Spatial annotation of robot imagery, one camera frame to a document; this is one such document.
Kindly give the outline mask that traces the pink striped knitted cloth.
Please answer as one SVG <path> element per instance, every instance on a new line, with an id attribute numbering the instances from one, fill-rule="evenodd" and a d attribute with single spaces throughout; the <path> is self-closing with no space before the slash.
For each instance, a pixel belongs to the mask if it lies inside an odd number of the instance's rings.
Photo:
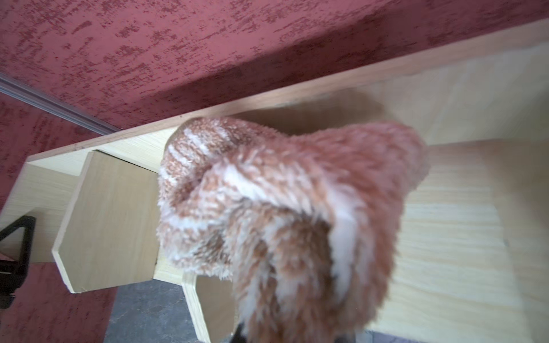
<path id="1" fill-rule="evenodd" d="M 428 148 L 393 121 L 288 136 L 196 118 L 167 140 L 157 237 L 186 272 L 232 281 L 246 342 L 336 342 L 387 297 Z"/>

